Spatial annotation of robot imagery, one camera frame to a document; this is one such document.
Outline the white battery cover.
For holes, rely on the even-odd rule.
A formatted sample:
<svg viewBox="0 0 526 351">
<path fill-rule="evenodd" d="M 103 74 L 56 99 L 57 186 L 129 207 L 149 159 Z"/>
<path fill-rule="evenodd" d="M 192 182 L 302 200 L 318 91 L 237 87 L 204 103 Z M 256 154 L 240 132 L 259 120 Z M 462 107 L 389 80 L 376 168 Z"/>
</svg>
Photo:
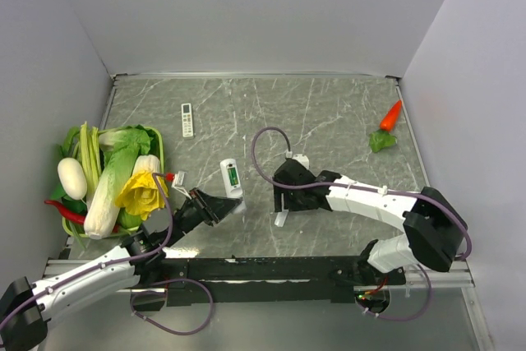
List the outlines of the white battery cover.
<svg viewBox="0 0 526 351">
<path fill-rule="evenodd" d="M 287 210 L 283 210 L 283 211 L 278 212 L 276 214 L 276 217 L 275 217 L 275 226 L 277 226 L 279 228 L 283 228 L 287 217 L 288 217 L 288 211 Z"/>
</svg>

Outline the green battery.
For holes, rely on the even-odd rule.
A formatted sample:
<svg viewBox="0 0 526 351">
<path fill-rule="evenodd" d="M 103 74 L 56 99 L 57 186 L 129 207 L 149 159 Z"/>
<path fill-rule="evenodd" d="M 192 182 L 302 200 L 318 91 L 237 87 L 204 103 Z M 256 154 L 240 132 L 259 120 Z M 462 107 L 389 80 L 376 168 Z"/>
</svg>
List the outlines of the green battery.
<svg viewBox="0 0 526 351">
<path fill-rule="evenodd" d="M 238 183 L 236 170 L 233 166 L 227 167 L 227 175 L 232 187 L 235 187 Z"/>
<path fill-rule="evenodd" d="M 238 179 L 238 171 L 237 171 L 237 168 L 236 166 L 231 166 L 229 169 L 229 177 L 230 177 L 230 182 L 231 182 L 231 185 L 233 187 L 237 187 L 239 185 L 239 179 Z"/>
</svg>

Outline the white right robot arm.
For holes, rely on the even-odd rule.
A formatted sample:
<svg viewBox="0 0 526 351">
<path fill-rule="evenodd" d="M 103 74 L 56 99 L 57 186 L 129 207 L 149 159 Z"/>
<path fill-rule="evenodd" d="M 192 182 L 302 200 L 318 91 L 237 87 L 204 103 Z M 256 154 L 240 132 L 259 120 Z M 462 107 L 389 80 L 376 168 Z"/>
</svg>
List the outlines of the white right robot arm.
<svg viewBox="0 0 526 351">
<path fill-rule="evenodd" d="M 432 187 L 399 192 L 324 170 L 314 175 L 286 159 L 272 177 L 275 210 L 347 212 L 398 229 L 400 235 L 371 241 L 362 252 L 360 277 L 377 284 L 387 273 L 408 265 L 437 272 L 450 270 L 468 226 L 445 197 Z"/>
</svg>

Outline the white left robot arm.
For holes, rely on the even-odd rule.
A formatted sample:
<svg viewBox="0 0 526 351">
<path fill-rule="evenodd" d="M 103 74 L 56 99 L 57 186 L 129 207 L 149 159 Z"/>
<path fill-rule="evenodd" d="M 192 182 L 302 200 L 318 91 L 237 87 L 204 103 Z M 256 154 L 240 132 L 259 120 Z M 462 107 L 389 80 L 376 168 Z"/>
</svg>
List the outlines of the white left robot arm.
<svg viewBox="0 0 526 351">
<path fill-rule="evenodd" d="M 1 346 L 31 350 L 53 324 L 121 289 L 151 287 L 162 277 L 164 249 L 197 225 L 213 226 L 243 203 L 240 198 L 210 196 L 193 188 L 182 207 L 170 214 L 168 227 L 148 232 L 145 226 L 97 259 L 61 275 L 31 283 L 12 281 L 1 297 Z"/>
</svg>

